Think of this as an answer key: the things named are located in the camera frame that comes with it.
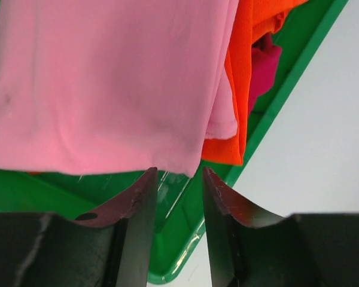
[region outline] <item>tray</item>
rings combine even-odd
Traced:
[[[236,182],[346,3],[347,0],[310,0],[291,12],[283,29],[274,35],[283,54],[273,89],[259,98],[250,115],[243,167],[203,161],[192,179],[160,172],[150,283],[173,280],[205,232],[202,167],[213,168],[230,186]],[[141,174],[31,176],[0,170],[0,211],[53,210],[72,219],[126,189]]]

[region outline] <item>folded cloth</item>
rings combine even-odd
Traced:
[[[237,6],[2,0],[0,168],[194,175]]]
[[[251,49],[252,72],[248,99],[250,115],[258,97],[267,93],[274,85],[276,69],[282,48],[273,45],[271,34],[267,33],[253,44]]]
[[[230,139],[205,139],[202,159],[224,164],[243,164],[251,81],[251,45],[264,34],[277,32],[284,24],[288,12],[306,1],[239,1],[225,60],[225,72],[233,91],[238,129]]]

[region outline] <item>pink towel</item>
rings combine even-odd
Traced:
[[[0,168],[194,175],[237,4],[1,0]]]
[[[273,45],[270,33],[265,34],[252,46],[252,73],[248,100],[249,114],[254,108],[257,99],[267,93],[274,85],[281,54],[282,48]]]

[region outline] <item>green basket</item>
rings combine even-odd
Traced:
[[[248,125],[245,164],[287,100],[296,82],[347,0],[310,0],[287,18],[275,44],[283,48],[273,89],[260,97]],[[212,167],[229,185],[244,167],[201,162],[194,178],[160,172],[149,282],[167,283],[183,268],[205,232],[202,167]],[[0,211],[53,210],[67,218],[103,203],[129,187],[142,172],[69,176],[31,176],[0,170]]]

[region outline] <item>white surface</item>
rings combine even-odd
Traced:
[[[359,0],[342,11],[235,190],[284,216],[359,211]],[[211,287],[205,236],[164,286]]]

